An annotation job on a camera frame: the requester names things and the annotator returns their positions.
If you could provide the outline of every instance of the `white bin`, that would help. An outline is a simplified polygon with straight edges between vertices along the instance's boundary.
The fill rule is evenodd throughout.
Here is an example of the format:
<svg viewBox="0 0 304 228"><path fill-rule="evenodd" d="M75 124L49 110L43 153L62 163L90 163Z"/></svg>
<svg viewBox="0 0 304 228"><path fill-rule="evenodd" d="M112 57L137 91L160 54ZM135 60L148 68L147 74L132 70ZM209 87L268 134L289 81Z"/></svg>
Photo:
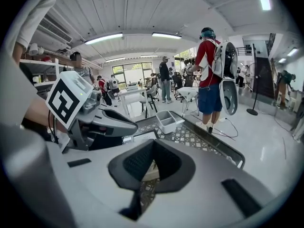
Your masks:
<svg viewBox="0 0 304 228"><path fill-rule="evenodd" d="M177 125L176 119L169 111L161 111L156 113L158 126L164 134L172 133Z"/></svg>

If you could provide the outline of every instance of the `glossy floor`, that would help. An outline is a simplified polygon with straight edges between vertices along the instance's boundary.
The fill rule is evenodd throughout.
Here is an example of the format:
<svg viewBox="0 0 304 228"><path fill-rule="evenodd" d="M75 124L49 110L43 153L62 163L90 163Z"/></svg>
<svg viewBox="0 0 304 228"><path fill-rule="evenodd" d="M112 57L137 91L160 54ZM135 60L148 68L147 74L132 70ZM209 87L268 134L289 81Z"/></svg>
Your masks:
<svg viewBox="0 0 304 228"><path fill-rule="evenodd" d="M171 104L156 102L158 111L170 110L181 114L182 103L173 98ZM142 106L140 103L133 103L128 106L131 119L138 121L144 118ZM221 113L220 120L214 126L218 129L213 133L216 137L226 142L236 150L240 151L246 159L244 170L260 180L269 190L278 195L286 188L295 183L304 164L304 145L297 143L291 136L290 126L277 120L284 127L283 129L273 116L259 113L258 116L250 115L246 112L248 106L239 105L237 113L233 116L227 116ZM124 114L121 103L117 103L115 110ZM193 112L196 108L193 101L186 111L185 118L192 122L198 122L202 118L201 114L197 116ZM232 124L225 120L227 117L236 127L238 136L229 138L217 135L222 131L223 135L236 136L237 131Z"/></svg>

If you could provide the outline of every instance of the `shelf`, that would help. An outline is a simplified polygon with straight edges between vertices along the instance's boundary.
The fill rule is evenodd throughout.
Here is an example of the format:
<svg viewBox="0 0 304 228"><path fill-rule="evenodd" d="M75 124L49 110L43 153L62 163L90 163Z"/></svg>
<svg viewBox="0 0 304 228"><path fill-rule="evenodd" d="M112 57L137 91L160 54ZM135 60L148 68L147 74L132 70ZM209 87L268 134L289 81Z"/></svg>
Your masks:
<svg viewBox="0 0 304 228"><path fill-rule="evenodd" d="M50 63L50 62L41 62L41 61L35 61L35 60L27 60L27 59L21 59L21 63L24 63L31 73L33 75L42 75L44 73L46 74L55 74L56 73L56 63ZM63 68L66 67L68 71L73 70L74 67L72 66L65 66L58 64L59 66L59 72L63 71Z"/></svg>
<svg viewBox="0 0 304 228"><path fill-rule="evenodd" d="M48 81L48 82L42 82L42 83L36 83L34 84L34 87L38 90L46 90L48 88L50 88L53 84L55 83L55 81Z"/></svg>

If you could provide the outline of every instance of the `metal grate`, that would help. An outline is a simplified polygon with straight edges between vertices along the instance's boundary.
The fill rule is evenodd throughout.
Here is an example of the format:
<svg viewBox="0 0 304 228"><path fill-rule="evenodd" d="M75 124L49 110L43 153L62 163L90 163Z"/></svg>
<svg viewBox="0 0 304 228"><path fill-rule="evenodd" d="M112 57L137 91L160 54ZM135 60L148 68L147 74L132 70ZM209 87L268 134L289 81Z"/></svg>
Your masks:
<svg viewBox="0 0 304 228"><path fill-rule="evenodd" d="M68 36L66 33L64 33L62 30L57 28L55 25L53 25L51 22L49 22L47 19L42 19L42 21L39 23L40 26L43 28L49 30L50 32L54 33L55 35L59 36L63 40L67 42L71 42L72 38Z"/></svg>

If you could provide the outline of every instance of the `gray pants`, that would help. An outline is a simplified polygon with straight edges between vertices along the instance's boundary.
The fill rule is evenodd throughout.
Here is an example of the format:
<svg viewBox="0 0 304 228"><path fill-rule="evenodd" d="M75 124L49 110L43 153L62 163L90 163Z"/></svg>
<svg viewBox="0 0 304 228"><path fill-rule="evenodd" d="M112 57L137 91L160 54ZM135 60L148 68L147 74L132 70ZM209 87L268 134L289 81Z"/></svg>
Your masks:
<svg viewBox="0 0 304 228"><path fill-rule="evenodd" d="M161 81L161 96L162 96L162 99L166 100L166 95L167 95L167 100L171 100L170 93L171 93L170 80L167 80L167 83L165 83L164 81Z"/></svg>

